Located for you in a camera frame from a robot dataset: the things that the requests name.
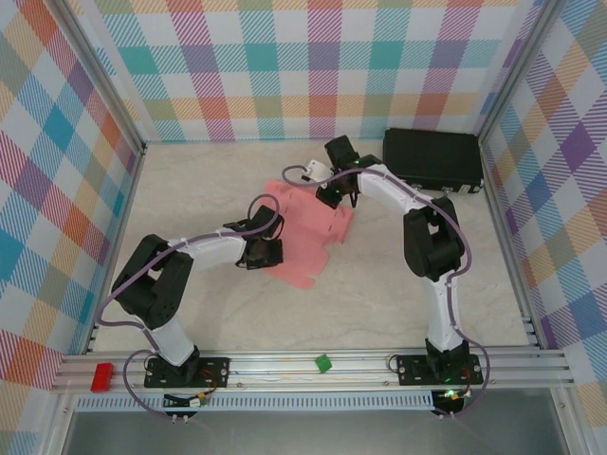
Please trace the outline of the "pink paper box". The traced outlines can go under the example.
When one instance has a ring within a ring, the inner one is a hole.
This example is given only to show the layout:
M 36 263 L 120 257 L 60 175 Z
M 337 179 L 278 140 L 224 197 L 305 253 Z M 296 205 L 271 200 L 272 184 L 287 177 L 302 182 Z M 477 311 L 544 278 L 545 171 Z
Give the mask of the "pink paper box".
M 354 219 L 352 209 L 331 209 L 316 198 L 311 188 L 298 188 L 270 179 L 263 189 L 279 201 L 285 225 L 280 235 L 284 260 L 264 273 L 298 289 L 310 289 L 324 270 L 326 246 L 343 243 Z

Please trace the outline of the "black ribbed carry case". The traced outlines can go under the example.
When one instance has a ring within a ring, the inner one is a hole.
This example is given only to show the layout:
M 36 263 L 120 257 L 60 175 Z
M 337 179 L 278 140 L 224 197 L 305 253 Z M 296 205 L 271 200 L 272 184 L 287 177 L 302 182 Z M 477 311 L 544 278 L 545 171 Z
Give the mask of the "black ribbed carry case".
M 484 187 L 478 138 L 471 134 L 390 128 L 382 161 L 410 186 L 476 193 Z

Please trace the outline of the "aluminium frame side rail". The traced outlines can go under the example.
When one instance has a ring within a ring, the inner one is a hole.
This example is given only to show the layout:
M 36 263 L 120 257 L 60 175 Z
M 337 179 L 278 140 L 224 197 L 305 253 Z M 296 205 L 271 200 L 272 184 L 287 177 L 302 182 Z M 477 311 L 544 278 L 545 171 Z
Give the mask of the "aluminium frame side rail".
M 114 272 L 116 271 L 118 259 L 120 257 L 120 250 L 124 234 L 127 229 L 129 216 L 136 197 L 138 183 L 148 152 L 148 147 L 149 143 L 146 141 L 139 143 L 139 150 L 136 154 L 136 159 L 134 161 L 134 169 L 130 184 L 128 186 L 128 192 L 125 198 L 123 199 L 123 204 L 120 209 L 119 223 L 116 230 L 116 236 L 114 239 L 114 243 L 111 245 L 111 248 L 109 250 L 107 266 L 104 269 L 100 294 L 93 306 L 91 315 L 87 318 L 86 324 L 84 325 L 83 338 L 77 350 L 77 353 L 79 355 L 86 355 L 90 352 L 90 350 L 92 349 L 92 344 L 96 339 L 96 333 L 98 332 L 99 328 L 102 327 L 102 324 L 99 323 L 99 311 L 103 307 L 105 307 L 105 299 L 109 296 L 109 292 L 111 291 L 111 287 L 114 280 Z
M 485 193 L 489 205 L 491 219 L 496 230 L 498 242 L 504 256 L 506 270 L 510 283 L 519 306 L 525 332 L 529 339 L 528 344 L 538 349 L 547 348 L 547 339 L 535 308 L 532 305 L 529 288 L 527 286 L 524 271 L 519 264 L 511 232 L 499 197 L 498 186 L 492 176 L 484 149 L 481 149 L 481 163 L 485 178 Z

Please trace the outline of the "aluminium frame post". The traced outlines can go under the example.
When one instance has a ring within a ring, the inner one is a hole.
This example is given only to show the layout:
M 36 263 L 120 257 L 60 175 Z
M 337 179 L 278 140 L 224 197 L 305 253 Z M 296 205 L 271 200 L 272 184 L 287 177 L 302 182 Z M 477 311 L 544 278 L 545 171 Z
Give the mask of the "aluminium frame post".
M 86 36 L 77 15 L 73 12 L 67 0 L 46 0 L 46 4 L 52 10 L 57 22 L 61 24 L 93 85 L 100 91 L 108 110 L 114 116 L 130 145 L 137 151 L 138 155 L 145 155 L 145 142 L 105 71 L 95 47 L 91 45 Z
M 491 64 L 482 98 L 477 101 L 478 116 L 473 125 L 483 145 L 523 76 L 534 62 L 540 47 L 567 0 L 520 0 L 509 20 L 504 40 Z

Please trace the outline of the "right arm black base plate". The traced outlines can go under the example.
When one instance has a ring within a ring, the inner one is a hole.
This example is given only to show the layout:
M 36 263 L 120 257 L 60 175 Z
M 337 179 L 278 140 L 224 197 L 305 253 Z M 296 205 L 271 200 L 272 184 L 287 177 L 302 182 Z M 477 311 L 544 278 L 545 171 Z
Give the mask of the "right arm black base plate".
M 470 355 L 462 366 L 437 376 L 424 355 L 397 355 L 391 363 L 400 386 L 467 386 L 482 385 L 483 371 L 477 355 Z

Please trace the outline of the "wide aluminium base rail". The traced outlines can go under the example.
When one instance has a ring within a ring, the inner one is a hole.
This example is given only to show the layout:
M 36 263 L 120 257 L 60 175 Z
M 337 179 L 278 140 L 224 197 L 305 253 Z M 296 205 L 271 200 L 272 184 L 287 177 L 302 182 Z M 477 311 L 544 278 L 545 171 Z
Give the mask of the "wide aluminium base rail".
M 485 354 L 474 349 L 483 371 L 482 385 L 493 389 L 570 388 L 574 378 L 561 351 L 535 346 L 490 348 Z M 320 373 L 315 358 L 319 351 L 222 352 L 230 360 L 228 384 L 223 391 L 379 391 L 404 387 L 413 390 L 462 388 L 465 386 L 400 386 L 391 365 L 397 355 L 424 355 L 421 349 L 392 354 L 382 350 L 337 350 L 327 355 L 332 369 Z

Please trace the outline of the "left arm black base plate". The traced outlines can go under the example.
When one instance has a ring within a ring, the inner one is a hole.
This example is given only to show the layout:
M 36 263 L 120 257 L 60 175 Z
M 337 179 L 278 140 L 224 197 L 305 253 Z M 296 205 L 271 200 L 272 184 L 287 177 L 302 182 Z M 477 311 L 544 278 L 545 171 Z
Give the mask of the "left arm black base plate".
M 144 365 L 146 389 L 225 389 L 230 375 L 227 357 L 199 357 L 181 367 L 161 357 L 150 357 Z

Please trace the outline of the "grey sheet metal panel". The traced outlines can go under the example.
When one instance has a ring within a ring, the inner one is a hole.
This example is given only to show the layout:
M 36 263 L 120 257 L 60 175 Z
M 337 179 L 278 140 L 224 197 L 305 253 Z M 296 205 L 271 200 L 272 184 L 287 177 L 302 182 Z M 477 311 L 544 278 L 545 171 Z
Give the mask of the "grey sheet metal panel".
M 211 412 L 169 423 L 139 412 L 79 412 L 62 455 L 570 455 L 551 426 L 525 432 L 424 412 Z

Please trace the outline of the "red rectangular toy brick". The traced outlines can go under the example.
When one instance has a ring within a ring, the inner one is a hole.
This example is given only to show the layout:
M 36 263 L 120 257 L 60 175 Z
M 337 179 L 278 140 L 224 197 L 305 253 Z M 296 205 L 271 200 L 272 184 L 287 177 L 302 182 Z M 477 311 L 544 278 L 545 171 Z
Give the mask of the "red rectangular toy brick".
M 110 362 L 98 363 L 94 371 L 90 391 L 94 393 L 110 391 L 114 370 L 115 367 Z

